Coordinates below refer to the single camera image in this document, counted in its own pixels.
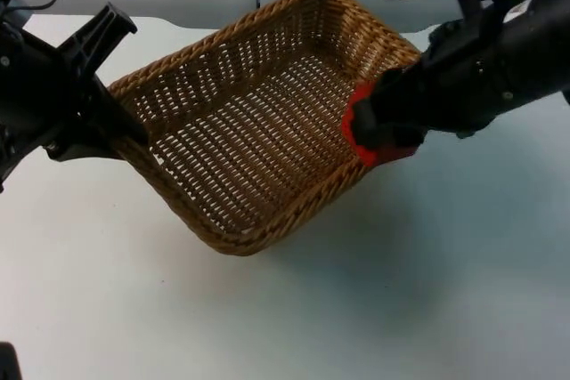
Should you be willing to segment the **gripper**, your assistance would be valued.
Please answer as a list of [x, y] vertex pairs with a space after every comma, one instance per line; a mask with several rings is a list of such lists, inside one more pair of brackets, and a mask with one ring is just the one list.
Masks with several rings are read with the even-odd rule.
[[23, 33], [26, 46], [37, 57], [45, 58], [43, 70], [32, 74], [44, 86], [32, 100], [46, 103], [42, 110], [48, 131], [42, 146], [50, 159], [119, 160], [122, 157], [108, 140], [128, 137], [148, 144], [145, 127], [96, 75], [122, 39], [136, 31], [128, 15], [108, 3], [57, 47], [27, 31]]
[[492, 4], [441, 24], [429, 34], [420, 62], [384, 71], [372, 95], [355, 94], [355, 144], [412, 148], [428, 131], [465, 138], [487, 127], [498, 116], [492, 111], [493, 46], [505, 14]]

